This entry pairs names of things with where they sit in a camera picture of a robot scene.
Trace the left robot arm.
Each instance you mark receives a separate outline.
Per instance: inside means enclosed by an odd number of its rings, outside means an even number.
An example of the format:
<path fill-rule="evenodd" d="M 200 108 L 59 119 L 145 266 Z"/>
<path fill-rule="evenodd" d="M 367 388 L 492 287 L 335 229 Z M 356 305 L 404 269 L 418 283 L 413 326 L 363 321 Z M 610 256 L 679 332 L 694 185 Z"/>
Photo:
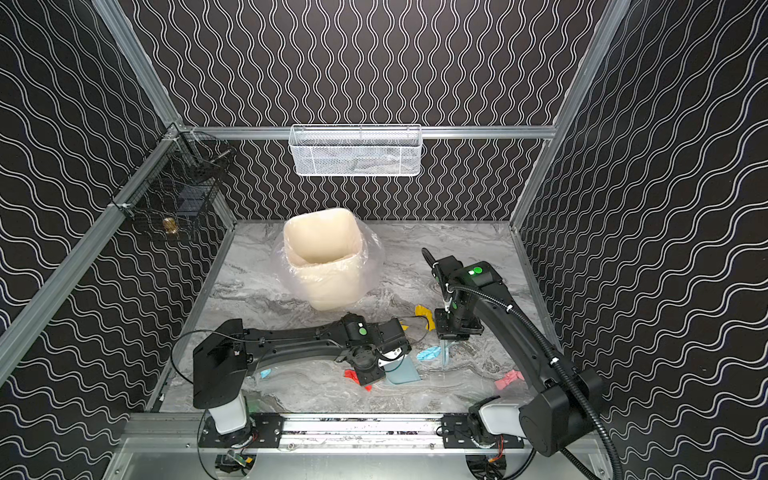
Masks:
<path fill-rule="evenodd" d="M 309 360 L 347 363 L 362 386 L 412 350 L 399 320 L 369 323 L 357 314 L 315 327 L 247 328 L 239 318 L 211 331 L 193 350 L 193 406 L 213 412 L 237 400 L 246 377 L 276 364 Z"/>

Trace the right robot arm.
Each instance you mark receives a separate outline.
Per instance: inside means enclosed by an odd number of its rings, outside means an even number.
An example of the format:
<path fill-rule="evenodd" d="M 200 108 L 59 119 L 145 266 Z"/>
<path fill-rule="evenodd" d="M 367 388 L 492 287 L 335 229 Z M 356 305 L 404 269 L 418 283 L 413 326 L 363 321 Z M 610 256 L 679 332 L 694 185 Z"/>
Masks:
<path fill-rule="evenodd" d="M 534 391 L 519 406 L 499 399 L 481 406 L 478 415 L 485 430 L 506 435 L 516 427 L 546 457 L 596 433 L 613 455 L 615 446 L 600 418 L 603 381 L 594 370 L 575 367 L 559 352 L 518 306 L 492 265 L 481 261 L 465 266 L 453 256 L 437 259 L 426 248 L 421 253 L 443 298 L 433 313 L 438 337 L 464 341 L 489 329 Z"/>

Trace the teal dustpan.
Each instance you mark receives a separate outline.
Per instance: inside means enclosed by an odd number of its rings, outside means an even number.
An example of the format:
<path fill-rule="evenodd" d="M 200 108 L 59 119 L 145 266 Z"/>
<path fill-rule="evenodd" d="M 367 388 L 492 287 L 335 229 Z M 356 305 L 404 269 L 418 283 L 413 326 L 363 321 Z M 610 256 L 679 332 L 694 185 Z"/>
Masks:
<path fill-rule="evenodd" d="M 386 363 L 382 368 L 387 381 L 393 385 L 411 384 L 421 380 L 421 376 L 409 356 L 403 356 L 398 360 Z"/>

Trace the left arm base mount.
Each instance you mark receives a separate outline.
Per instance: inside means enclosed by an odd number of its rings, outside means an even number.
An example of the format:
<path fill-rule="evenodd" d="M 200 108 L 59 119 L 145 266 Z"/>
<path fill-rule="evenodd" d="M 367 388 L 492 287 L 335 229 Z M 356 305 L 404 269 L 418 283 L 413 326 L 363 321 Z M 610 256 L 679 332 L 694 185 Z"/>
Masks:
<path fill-rule="evenodd" d="M 279 446 L 285 418 L 277 413 L 251 413 L 239 430 L 220 434 L 208 415 L 198 436 L 197 446 L 217 449 L 276 448 Z"/>

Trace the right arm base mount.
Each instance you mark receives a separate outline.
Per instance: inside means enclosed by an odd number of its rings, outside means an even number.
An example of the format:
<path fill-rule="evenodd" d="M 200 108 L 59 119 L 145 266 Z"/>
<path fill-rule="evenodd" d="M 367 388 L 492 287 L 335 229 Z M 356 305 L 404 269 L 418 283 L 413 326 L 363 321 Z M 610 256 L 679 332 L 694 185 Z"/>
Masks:
<path fill-rule="evenodd" d="M 524 441 L 514 435 L 491 434 L 481 423 L 479 416 L 469 413 L 444 414 L 435 433 L 446 449 L 499 449 L 503 441 L 505 449 L 522 449 Z"/>

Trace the teal hand brush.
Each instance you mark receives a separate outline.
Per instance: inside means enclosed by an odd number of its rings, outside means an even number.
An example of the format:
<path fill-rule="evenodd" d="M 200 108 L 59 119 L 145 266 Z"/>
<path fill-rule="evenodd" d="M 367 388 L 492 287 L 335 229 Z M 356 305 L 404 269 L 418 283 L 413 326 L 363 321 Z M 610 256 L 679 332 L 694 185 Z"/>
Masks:
<path fill-rule="evenodd" d="M 440 340 L 440 365 L 443 369 L 446 369 L 450 363 L 450 347 L 452 342 L 449 340 Z"/>

